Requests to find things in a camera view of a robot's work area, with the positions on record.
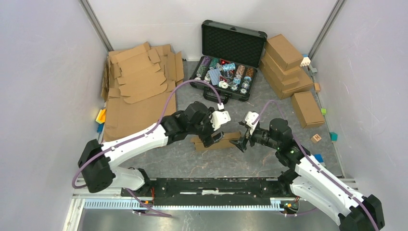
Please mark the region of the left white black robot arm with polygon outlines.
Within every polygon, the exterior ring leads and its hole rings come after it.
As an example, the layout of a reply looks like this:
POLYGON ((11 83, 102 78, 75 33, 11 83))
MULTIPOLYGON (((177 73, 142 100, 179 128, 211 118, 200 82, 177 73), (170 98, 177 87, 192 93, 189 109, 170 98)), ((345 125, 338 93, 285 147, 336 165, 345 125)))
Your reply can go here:
POLYGON ((185 110, 166 115, 150 127, 118 139, 99 143, 87 142, 78 161, 79 173, 90 193, 98 193, 108 187, 128 188, 139 196, 151 191, 151 183, 143 169, 128 169, 120 165, 148 150, 165 147, 188 135, 196 135, 205 147, 219 142, 223 132, 217 130, 230 121, 224 105, 218 110, 201 102, 191 103, 185 110))

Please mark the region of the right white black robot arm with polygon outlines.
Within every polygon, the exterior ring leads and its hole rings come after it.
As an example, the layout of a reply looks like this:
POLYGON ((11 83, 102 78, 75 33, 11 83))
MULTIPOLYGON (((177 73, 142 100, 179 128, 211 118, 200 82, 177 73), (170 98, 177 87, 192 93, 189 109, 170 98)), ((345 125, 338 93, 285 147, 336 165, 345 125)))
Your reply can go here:
POLYGON ((275 118, 263 129, 253 119, 244 119, 245 134, 231 141, 245 152, 247 144, 274 149, 279 162, 288 167, 278 178, 278 191, 306 199, 331 218, 341 231, 379 231, 385 227, 381 201, 364 196, 330 173, 293 135, 288 121, 275 118))

